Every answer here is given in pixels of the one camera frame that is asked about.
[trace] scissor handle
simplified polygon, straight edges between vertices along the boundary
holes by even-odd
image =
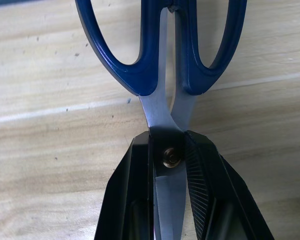
[[[158,84],[159,27],[162,8],[168,1],[141,1],[139,56],[131,65],[120,62],[108,48],[98,26],[91,0],[76,0],[85,34],[102,64],[111,75],[135,95],[150,95]]]
[[[197,31],[197,1],[174,0],[176,80],[190,95],[205,93],[231,61],[242,32],[247,0],[229,0],[222,41],[214,61],[206,67],[200,60]]]

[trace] wood grain surface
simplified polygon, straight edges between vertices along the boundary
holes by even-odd
[[[133,63],[140,1],[93,6],[114,55]],[[225,0],[198,1],[206,64],[226,12]],[[248,1],[233,60],[198,98],[190,129],[243,177],[275,239],[300,240],[300,0]],[[74,0],[0,6],[0,240],[92,240],[107,181],[146,130],[138,98],[89,45]],[[184,240],[195,239],[189,209]]]

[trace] scissors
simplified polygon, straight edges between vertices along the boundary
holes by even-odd
[[[76,0],[95,54],[142,104],[148,131],[136,136],[108,181],[95,240],[180,240],[188,188],[198,240],[274,239],[244,180],[204,135],[188,129],[196,96],[231,61],[247,0],[229,0],[223,38],[211,66],[198,50],[196,0],[141,0],[135,63],[108,48],[90,0]],[[175,93],[166,104],[167,14],[175,13]]]

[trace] scissor blade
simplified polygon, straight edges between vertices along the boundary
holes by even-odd
[[[181,162],[175,168],[167,168],[155,177],[154,196],[158,216],[155,223],[156,240],[180,240],[186,208],[186,164]]]

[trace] ridged black surface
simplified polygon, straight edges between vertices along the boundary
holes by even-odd
[[[209,209],[213,203],[210,202],[203,161],[196,144],[190,137],[186,137],[185,146],[186,174],[195,232],[197,239],[203,240],[209,224]]]

